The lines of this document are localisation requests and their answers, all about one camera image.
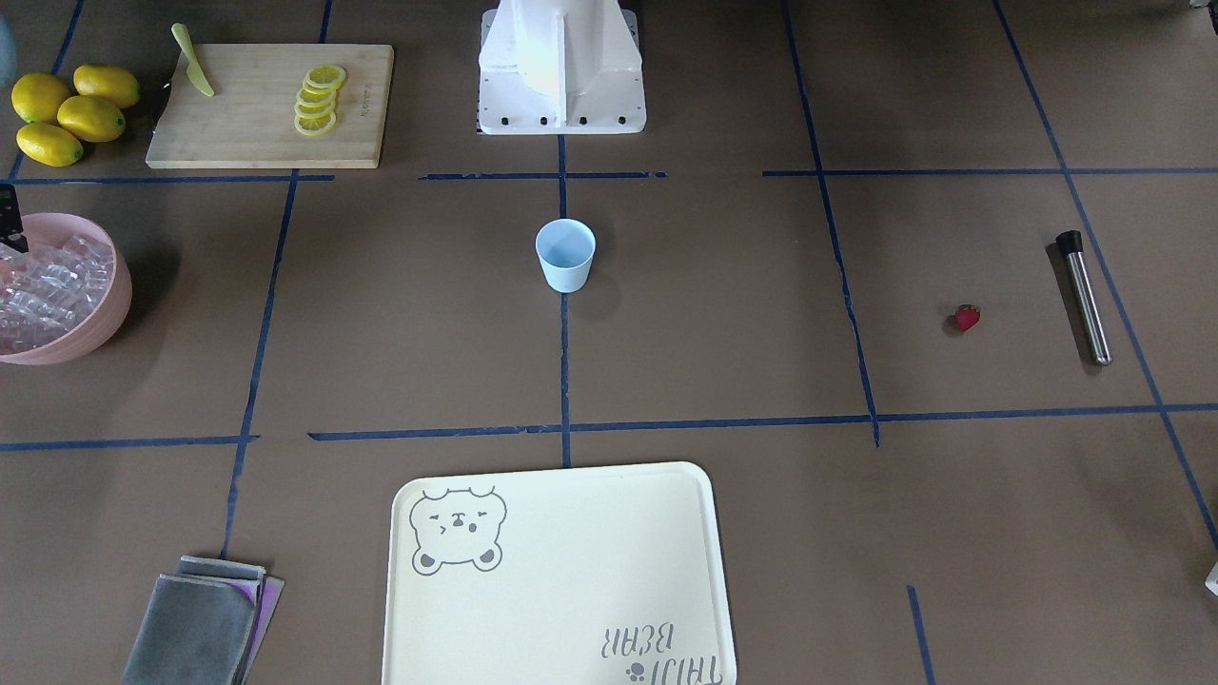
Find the clear ice cube pile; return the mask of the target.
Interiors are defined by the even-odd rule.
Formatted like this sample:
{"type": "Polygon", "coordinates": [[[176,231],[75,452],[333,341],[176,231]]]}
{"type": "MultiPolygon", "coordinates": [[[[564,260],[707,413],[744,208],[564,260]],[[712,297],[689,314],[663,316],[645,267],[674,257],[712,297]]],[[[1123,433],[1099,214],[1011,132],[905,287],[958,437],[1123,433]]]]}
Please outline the clear ice cube pile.
{"type": "Polygon", "coordinates": [[[2,243],[1,251],[4,355],[65,338],[100,307],[118,274],[113,247],[84,234],[26,252],[2,243]]]}

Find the light blue plastic cup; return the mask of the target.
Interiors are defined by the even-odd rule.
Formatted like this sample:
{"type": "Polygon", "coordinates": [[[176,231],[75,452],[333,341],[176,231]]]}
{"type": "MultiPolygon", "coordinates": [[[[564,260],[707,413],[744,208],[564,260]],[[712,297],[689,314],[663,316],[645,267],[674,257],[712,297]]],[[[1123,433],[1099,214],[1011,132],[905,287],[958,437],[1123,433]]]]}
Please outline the light blue plastic cup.
{"type": "Polygon", "coordinates": [[[553,219],[540,227],[535,251],[544,282],[561,294],[579,291],[596,258],[596,234],[579,219],[553,219]]]}

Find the pink bowl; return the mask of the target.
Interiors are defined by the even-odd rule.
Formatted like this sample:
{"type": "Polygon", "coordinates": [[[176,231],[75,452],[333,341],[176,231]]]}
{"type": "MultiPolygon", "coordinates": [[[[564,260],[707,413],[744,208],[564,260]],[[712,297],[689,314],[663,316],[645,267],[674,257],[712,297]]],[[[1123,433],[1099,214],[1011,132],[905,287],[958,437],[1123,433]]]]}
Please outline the pink bowl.
{"type": "Polygon", "coordinates": [[[79,360],[107,342],[125,321],[133,300],[133,282],[125,257],[118,251],[108,232],[91,219],[68,213],[41,212],[23,215],[22,222],[26,225],[29,247],[35,244],[62,243],[74,234],[84,234],[108,244],[116,252],[118,274],[113,285],[108,286],[104,302],[86,317],[86,321],[65,338],[49,342],[48,346],[22,353],[2,353],[2,362],[7,364],[58,364],[79,360]]]}

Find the whole lemon bottom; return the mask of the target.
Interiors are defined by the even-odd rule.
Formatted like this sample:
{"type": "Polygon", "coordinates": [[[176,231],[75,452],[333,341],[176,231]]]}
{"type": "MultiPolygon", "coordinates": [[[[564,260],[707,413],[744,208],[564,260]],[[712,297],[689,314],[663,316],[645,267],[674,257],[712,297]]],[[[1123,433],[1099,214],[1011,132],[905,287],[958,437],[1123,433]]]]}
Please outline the whole lemon bottom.
{"type": "Polygon", "coordinates": [[[27,157],[48,167],[69,167],[84,155],[82,143],[69,130],[51,123],[27,123],[13,138],[27,157]]]}

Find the whole lemon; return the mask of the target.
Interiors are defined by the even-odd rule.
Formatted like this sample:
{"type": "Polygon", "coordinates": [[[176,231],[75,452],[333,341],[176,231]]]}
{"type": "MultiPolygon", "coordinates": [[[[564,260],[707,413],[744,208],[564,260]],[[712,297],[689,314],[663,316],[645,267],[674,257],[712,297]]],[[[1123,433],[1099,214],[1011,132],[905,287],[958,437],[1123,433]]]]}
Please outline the whole lemon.
{"type": "Polygon", "coordinates": [[[138,78],[117,65],[80,65],[72,73],[72,83],[78,94],[101,98],[121,111],[134,108],[141,100],[138,78]]]}
{"type": "Polygon", "coordinates": [[[82,143],[69,130],[51,123],[27,123],[13,138],[27,157],[48,167],[69,167],[84,155],[82,143]]]}
{"type": "Polygon", "coordinates": [[[83,143],[113,143],[125,133],[125,113],[104,98],[76,95],[65,100],[57,123],[83,143]]]}
{"type": "Polygon", "coordinates": [[[69,84],[48,72],[30,72],[11,88],[13,112],[26,123],[57,123],[58,108],[73,95],[69,84]]]}

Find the whole lemon top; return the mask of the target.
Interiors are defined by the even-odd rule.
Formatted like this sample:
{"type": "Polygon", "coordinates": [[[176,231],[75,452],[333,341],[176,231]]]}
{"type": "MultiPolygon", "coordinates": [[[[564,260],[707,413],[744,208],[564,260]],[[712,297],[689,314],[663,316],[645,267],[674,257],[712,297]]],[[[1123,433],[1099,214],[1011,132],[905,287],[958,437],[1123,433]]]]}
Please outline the whole lemon top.
{"type": "Polygon", "coordinates": [[[48,72],[30,72],[11,88],[13,112],[26,123],[57,123],[58,108],[73,95],[69,84],[48,72]]]}
{"type": "Polygon", "coordinates": [[[141,100],[138,78],[117,65],[80,65],[72,73],[72,83],[78,94],[101,98],[121,111],[134,108],[141,100]]]}

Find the whole lemon middle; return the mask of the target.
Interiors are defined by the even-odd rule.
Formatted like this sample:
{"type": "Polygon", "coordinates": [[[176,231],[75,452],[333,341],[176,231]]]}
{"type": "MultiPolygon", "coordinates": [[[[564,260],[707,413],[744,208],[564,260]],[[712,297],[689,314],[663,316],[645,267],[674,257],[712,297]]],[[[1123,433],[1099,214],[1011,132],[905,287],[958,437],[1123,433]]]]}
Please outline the whole lemon middle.
{"type": "Polygon", "coordinates": [[[76,95],[65,100],[57,123],[83,143],[113,143],[125,133],[125,113],[104,98],[76,95]]]}

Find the yellow-green plastic knife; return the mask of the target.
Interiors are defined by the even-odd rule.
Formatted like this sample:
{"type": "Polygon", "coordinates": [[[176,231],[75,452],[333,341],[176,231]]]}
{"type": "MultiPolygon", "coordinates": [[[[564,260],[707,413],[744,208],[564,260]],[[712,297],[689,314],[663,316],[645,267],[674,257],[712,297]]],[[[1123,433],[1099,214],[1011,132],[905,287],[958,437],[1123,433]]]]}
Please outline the yellow-green plastic knife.
{"type": "Polygon", "coordinates": [[[197,55],[194,39],[191,38],[188,26],[183,23],[173,23],[171,26],[171,35],[173,35],[175,43],[179,45],[180,52],[184,59],[186,59],[186,78],[192,87],[205,98],[213,98],[216,95],[216,89],[209,84],[209,79],[201,65],[201,60],[197,55]]]}

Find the bamboo cutting board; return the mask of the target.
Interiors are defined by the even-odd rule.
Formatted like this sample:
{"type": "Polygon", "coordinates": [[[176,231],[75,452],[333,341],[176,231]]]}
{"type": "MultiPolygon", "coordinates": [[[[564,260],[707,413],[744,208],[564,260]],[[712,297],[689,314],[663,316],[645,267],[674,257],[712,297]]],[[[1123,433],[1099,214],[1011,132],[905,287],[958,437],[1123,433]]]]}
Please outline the bamboo cutting board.
{"type": "Polygon", "coordinates": [[[378,167],[393,74],[390,45],[197,44],[195,52],[216,94],[200,94],[179,57],[149,143],[149,167],[378,167]],[[302,79],[318,65],[339,65],[347,78],[335,129],[304,137],[294,126],[294,106],[302,79]]]}

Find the lemon slices row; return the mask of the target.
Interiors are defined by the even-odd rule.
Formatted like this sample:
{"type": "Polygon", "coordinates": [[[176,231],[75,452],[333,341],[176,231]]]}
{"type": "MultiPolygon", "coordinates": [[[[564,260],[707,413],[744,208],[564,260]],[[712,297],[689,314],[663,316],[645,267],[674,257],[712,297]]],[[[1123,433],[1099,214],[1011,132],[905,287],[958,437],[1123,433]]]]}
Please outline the lemon slices row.
{"type": "Polygon", "coordinates": [[[319,137],[339,126],[339,94],[347,78],[340,65],[315,65],[302,78],[294,104],[294,128],[319,137]]]}

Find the grey folded cloth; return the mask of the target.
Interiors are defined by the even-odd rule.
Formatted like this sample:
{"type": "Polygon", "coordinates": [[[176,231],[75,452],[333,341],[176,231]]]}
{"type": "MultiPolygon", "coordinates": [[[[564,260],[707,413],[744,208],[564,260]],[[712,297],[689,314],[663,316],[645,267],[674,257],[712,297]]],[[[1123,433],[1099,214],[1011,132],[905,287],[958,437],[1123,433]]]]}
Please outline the grey folded cloth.
{"type": "Polygon", "coordinates": [[[122,684],[241,684],[266,567],[181,556],[157,577],[122,684]]]}

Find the purple folded cloth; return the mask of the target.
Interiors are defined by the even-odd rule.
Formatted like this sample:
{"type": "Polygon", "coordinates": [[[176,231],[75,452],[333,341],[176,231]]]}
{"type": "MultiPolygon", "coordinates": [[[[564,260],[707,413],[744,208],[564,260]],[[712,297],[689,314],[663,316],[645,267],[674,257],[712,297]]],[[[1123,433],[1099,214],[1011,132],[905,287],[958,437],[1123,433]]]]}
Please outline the purple folded cloth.
{"type": "Polygon", "coordinates": [[[259,655],[263,641],[266,641],[266,633],[270,626],[270,620],[273,620],[276,606],[283,594],[285,581],[278,577],[263,577],[263,584],[258,595],[257,611],[255,620],[252,624],[251,634],[248,634],[248,644],[246,655],[244,658],[244,664],[238,672],[231,683],[234,684],[246,684],[248,680],[248,673],[252,672],[255,659],[259,655]]]}

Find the cream bear serving tray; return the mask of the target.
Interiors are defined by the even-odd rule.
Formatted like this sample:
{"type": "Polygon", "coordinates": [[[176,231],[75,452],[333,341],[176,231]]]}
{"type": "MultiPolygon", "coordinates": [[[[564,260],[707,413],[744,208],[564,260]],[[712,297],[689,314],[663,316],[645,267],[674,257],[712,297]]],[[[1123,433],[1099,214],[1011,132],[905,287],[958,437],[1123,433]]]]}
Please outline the cream bear serving tray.
{"type": "Polygon", "coordinates": [[[713,481],[689,462],[415,479],[382,684],[734,684],[713,481]]]}

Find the steel muddler black tip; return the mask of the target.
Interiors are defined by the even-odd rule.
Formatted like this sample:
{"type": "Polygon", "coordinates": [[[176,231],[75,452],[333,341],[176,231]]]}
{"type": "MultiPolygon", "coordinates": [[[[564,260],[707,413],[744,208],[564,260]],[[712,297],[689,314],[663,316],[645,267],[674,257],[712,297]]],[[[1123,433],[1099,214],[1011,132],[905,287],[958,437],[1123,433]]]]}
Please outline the steel muddler black tip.
{"type": "Polygon", "coordinates": [[[1108,333],[1105,330],[1099,303],[1093,294],[1090,273],[1085,264],[1083,235],[1079,230],[1062,232],[1054,238],[1054,243],[1069,271],[1071,291],[1077,300],[1090,358],[1100,367],[1108,367],[1113,363],[1113,356],[1110,351],[1108,333]]]}

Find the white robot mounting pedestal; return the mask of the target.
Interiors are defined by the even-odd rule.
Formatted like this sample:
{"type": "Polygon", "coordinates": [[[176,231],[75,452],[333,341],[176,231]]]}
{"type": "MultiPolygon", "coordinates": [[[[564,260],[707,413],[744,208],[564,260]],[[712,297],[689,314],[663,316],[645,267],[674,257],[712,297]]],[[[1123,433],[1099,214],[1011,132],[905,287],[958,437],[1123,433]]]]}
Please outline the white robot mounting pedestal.
{"type": "Polygon", "coordinates": [[[482,13],[477,62],[482,134],[646,129],[637,17],[618,1],[501,1],[482,13]]]}

